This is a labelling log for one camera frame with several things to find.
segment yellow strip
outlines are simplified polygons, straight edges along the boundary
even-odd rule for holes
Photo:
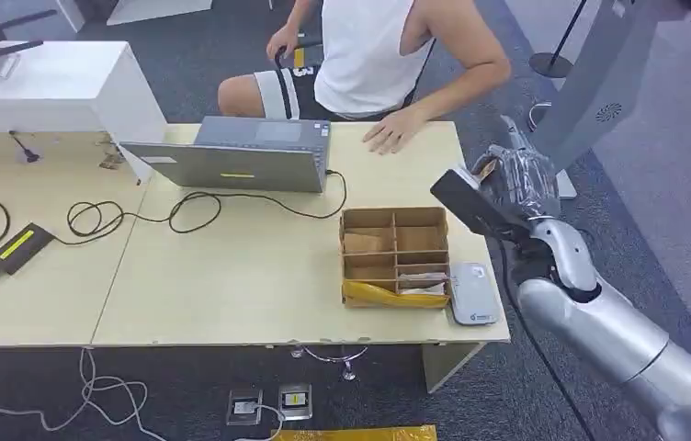
[[[294,67],[301,68],[305,65],[305,50],[303,48],[294,51]]]
[[[0,254],[0,259],[5,260],[7,259],[16,249],[24,244],[28,240],[31,235],[34,234],[33,230],[29,230],[28,232],[25,232],[23,236],[19,237],[18,240],[10,245],[10,248],[7,248]]]
[[[256,176],[254,176],[254,175],[248,175],[248,174],[245,174],[245,173],[222,173],[222,174],[221,174],[221,177],[242,177],[242,178],[251,179],[251,178],[254,178],[254,177],[256,177]]]

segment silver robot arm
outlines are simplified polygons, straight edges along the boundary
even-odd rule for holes
[[[691,355],[608,284],[561,207],[549,158],[504,117],[512,148],[493,145],[433,195],[473,232],[516,244],[518,307],[586,360],[664,441],[691,441]]]
[[[600,277],[577,230],[556,219],[533,224],[556,275],[519,285],[522,312],[619,386],[665,441],[691,441],[691,355]]]

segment shorts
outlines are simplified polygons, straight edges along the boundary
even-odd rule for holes
[[[314,85],[319,67],[313,65],[254,73],[254,78],[259,84],[259,92],[262,94],[265,118],[380,121],[394,111],[393,109],[364,118],[351,119],[328,110],[316,101]],[[405,99],[402,104],[403,107],[410,105],[413,92]]]

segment yellow plastic bag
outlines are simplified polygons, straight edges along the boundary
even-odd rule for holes
[[[433,425],[354,430],[281,430],[278,441],[437,441]]]
[[[393,292],[363,282],[343,282],[343,295],[352,300],[390,306],[394,308],[432,308],[440,309],[448,305],[448,296],[428,294],[398,295]]]

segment person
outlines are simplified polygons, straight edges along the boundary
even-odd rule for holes
[[[314,0],[296,0],[266,47],[288,57]],[[473,0],[324,0],[320,66],[236,76],[219,85],[226,116],[379,121],[370,150],[398,152],[424,124],[491,91],[510,62]],[[465,72],[415,103],[410,97],[436,40]]]

